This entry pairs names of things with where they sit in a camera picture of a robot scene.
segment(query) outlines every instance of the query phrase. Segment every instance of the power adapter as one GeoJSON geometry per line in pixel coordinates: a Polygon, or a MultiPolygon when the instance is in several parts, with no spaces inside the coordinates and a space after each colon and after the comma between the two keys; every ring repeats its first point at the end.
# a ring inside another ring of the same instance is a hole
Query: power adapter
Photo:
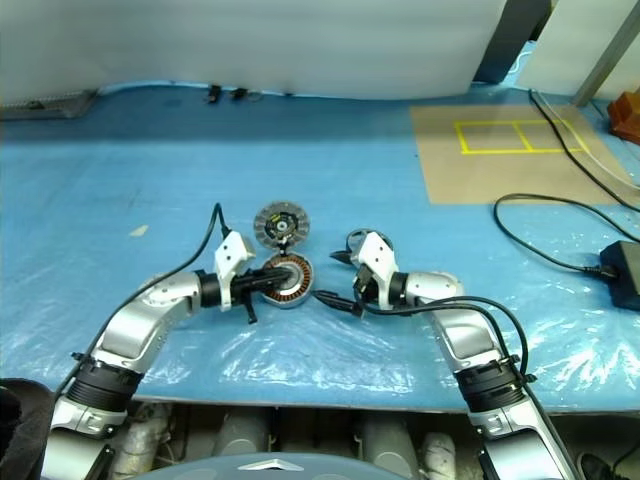
{"type": "Polygon", "coordinates": [[[613,268],[609,294],[616,307],[640,310],[640,244],[618,241],[600,252],[603,268],[613,268]]]}

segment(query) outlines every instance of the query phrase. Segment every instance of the blue table surface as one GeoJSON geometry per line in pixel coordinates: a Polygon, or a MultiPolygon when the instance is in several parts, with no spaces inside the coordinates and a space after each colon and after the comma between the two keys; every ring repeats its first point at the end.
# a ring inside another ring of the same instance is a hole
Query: blue table surface
{"type": "MultiPolygon", "coordinates": [[[[516,247],[488,205],[431,205],[409,115],[411,105],[522,104],[526,92],[474,87],[419,102],[265,96],[204,103],[195,88],[149,87],[99,98],[76,120],[2,126],[2,375],[54,387],[111,310],[145,279],[188,257],[210,209],[252,236],[273,200],[302,205],[317,288],[350,294],[353,271],[328,253],[356,227],[385,232],[401,270],[444,270],[467,292],[504,302],[521,319],[530,371],[552,410],[640,408],[640,318],[614,308],[598,280],[560,270],[516,247]],[[139,237],[130,232],[141,225],[139,237]]],[[[553,97],[564,103],[566,98],[553,97]]],[[[639,150],[605,133],[632,174],[639,150]]],[[[625,225],[638,216],[603,207],[625,225]]],[[[573,262],[620,236],[561,205],[505,208],[527,240],[573,262]]],[[[195,268],[211,270],[214,242],[195,268]]],[[[270,255],[254,242],[258,258],[270,255]]],[[[428,318],[358,320],[311,299],[283,311],[256,301],[202,311],[171,334],[138,393],[228,404],[458,410],[464,402],[428,318]]],[[[511,325],[506,340],[518,350],[511,325]]]]}

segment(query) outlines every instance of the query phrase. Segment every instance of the orange object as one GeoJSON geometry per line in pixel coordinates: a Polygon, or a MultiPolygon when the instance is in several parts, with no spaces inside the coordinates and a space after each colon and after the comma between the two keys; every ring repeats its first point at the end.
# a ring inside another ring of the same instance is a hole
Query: orange object
{"type": "Polygon", "coordinates": [[[611,133],[640,145],[640,93],[624,92],[607,110],[611,133]]]}

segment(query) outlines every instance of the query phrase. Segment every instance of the wrinkled plastic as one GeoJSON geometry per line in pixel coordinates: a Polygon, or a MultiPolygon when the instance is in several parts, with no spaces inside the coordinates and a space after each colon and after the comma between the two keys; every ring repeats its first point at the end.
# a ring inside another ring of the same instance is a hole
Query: wrinkled plastic
{"type": "MultiPolygon", "coordinates": [[[[354,270],[328,255],[354,228],[378,229],[393,241],[403,271],[451,272],[467,293],[516,313],[529,339],[529,370],[539,377],[533,388],[546,407],[640,408],[638,312],[613,307],[599,280],[516,247],[488,206],[429,205],[408,104],[265,97],[211,109],[202,95],[121,92],[74,122],[5,126],[3,376],[56,386],[73,365],[69,354],[87,346],[116,305],[191,254],[216,201],[227,223],[251,236],[254,215],[288,198],[311,218],[310,236],[296,250],[313,262],[316,288],[349,296],[354,270]],[[146,233],[131,236],[141,225],[146,233]]],[[[618,207],[605,210],[637,224],[618,207]]],[[[504,221],[574,263],[595,264],[596,253],[618,239],[566,206],[508,205],[504,221]]],[[[216,232],[193,269],[212,269],[219,241],[216,232]]],[[[260,265],[271,252],[254,244],[260,265]]],[[[217,403],[465,407],[426,316],[357,319],[314,299],[279,310],[256,296],[255,306],[255,325],[242,308],[185,319],[138,393],[217,403]]],[[[517,353],[513,327],[497,318],[517,353]]]]}

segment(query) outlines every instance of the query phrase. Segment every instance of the metal pole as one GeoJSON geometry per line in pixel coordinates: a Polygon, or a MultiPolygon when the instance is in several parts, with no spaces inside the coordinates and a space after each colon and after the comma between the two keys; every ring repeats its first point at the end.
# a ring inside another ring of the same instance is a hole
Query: metal pole
{"type": "Polygon", "coordinates": [[[640,0],[633,6],[626,20],[622,22],[618,32],[611,39],[609,46],[571,99],[572,104],[582,107],[591,100],[638,33],[640,33],[640,0]]]}

